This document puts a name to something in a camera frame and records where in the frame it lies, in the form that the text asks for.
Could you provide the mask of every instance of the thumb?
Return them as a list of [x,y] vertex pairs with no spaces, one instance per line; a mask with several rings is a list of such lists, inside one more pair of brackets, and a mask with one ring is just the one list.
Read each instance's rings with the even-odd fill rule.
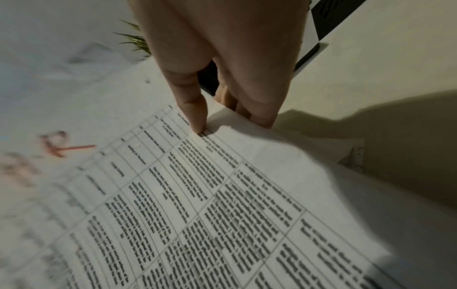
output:
[[162,70],[171,91],[175,95],[176,103],[188,118],[195,133],[201,133],[206,126],[208,106],[201,94],[197,73],[176,73]]

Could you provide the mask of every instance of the paper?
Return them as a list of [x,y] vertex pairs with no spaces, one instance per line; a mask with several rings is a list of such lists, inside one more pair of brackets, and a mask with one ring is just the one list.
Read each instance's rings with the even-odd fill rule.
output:
[[318,170],[295,171],[285,153],[264,172],[246,157],[262,164],[279,147],[217,125],[198,136],[166,106],[3,216],[0,287],[410,288],[378,266],[375,256],[395,254],[387,246],[336,233],[362,230],[350,216],[331,228],[317,200],[273,180],[296,186]]

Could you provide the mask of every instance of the white paper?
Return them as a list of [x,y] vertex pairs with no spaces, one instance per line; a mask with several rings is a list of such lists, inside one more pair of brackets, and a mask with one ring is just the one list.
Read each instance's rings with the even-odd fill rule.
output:
[[[0,286],[455,284],[452,213],[344,168],[332,179],[271,132],[214,103],[210,111],[199,136],[167,105],[12,208],[0,222]],[[358,193],[359,219],[338,201],[344,187]]]

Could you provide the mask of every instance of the red handwriting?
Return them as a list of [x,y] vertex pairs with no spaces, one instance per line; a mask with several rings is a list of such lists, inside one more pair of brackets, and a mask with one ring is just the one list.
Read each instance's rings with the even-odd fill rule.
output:
[[[61,153],[65,150],[90,149],[95,147],[95,145],[63,147],[68,143],[69,136],[67,132],[62,130],[47,135],[41,135],[40,140],[42,141],[44,149],[47,153],[59,158],[65,157]],[[33,187],[33,183],[22,173],[38,175],[40,174],[40,171],[37,169],[37,167],[28,161],[26,157],[17,152],[10,152],[5,155],[13,159],[14,164],[0,164],[1,172],[10,178],[13,178],[16,182],[24,187]]]

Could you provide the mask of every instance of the skin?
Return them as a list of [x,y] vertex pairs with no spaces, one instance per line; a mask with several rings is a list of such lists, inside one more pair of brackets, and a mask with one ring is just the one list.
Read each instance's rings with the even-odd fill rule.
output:
[[270,128],[297,61],[308,0],[129,0],[192,129],[208,108],[197,71],[218,67],[215,100]]

